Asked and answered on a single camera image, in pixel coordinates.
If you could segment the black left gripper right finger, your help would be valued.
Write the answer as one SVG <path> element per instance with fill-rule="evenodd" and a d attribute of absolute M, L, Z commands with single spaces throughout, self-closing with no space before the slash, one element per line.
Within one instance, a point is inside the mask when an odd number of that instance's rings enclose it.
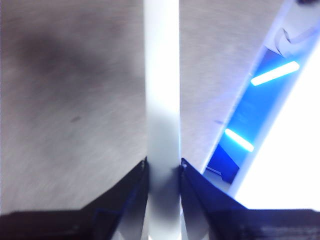
<path fill-rule="evenodd" d="M 320 214 L 311 209 L 248 209 L 210 183 L 186 159 L 180 196 L 190 240 L 318 240 Z"/>

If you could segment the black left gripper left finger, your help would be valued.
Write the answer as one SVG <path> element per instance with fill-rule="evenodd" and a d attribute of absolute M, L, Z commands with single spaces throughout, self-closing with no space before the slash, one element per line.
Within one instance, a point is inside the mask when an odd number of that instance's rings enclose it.
<path fill-rule="evenodd" d="M 80 209 L 16 211 L 0 217 L 2 240 L 139 240 L 149 191 L 141 160 L 113 187 Z"/>

